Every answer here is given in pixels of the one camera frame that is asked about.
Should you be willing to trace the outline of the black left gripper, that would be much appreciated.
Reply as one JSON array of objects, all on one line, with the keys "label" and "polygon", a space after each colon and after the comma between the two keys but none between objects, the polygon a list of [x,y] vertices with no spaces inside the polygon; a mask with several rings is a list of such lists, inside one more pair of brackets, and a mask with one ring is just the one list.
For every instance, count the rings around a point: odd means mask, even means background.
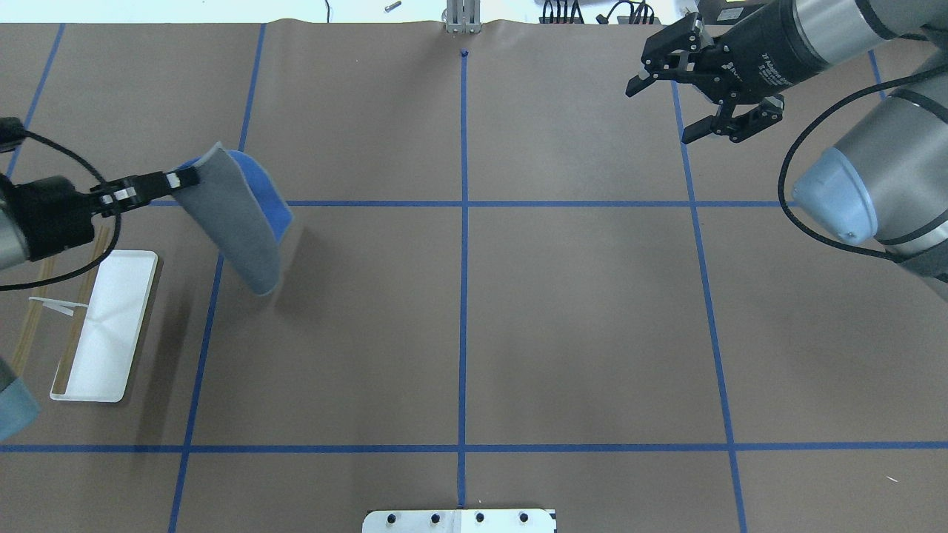
[{"label": "black left gripper", "polygon": [[95,236],[92,219],[115,215],[118,208],[140,208],[200,183],[194,167],[129,175],[87,192],[62,175],[14,184],[2,175],[1,260],[39,262]]}]

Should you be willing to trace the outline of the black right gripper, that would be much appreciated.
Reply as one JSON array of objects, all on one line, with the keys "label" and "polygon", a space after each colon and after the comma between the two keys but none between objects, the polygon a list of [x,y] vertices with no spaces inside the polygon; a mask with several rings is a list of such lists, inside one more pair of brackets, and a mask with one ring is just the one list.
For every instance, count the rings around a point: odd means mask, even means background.
[{"label": "black right gripper", "polygon": [[795,2],[772,1],[713,37],[700,13],[685,15],[647,38],[642,70],[627,82],[638,95],[660,80],[689,84],[718,106],[684,126],[681,143],[708,135],[745,141],[783,118],[782,92],[827,70],[804,36]]}]

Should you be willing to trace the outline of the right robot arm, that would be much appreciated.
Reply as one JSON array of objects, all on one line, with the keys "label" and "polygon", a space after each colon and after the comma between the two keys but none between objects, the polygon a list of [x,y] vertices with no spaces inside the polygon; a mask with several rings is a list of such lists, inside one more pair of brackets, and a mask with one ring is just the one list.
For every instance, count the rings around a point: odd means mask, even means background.
[{"label": "right robot arm", "polygon": [[[913,33],[935,52],[912,75],[860,89],[813,119],[782,162],[778,202],[810,238],[896,264],[944,299],[944,1],[771,1],[717,37],[690,13],[647,39],[626,94],[659,80],[693,85],[718,109],[685,127],[681,141],[720,135],[738,143],[781,121],[785,90]],[[886,98],[786,192],[803,141],[843,106],[880,91]]]}]

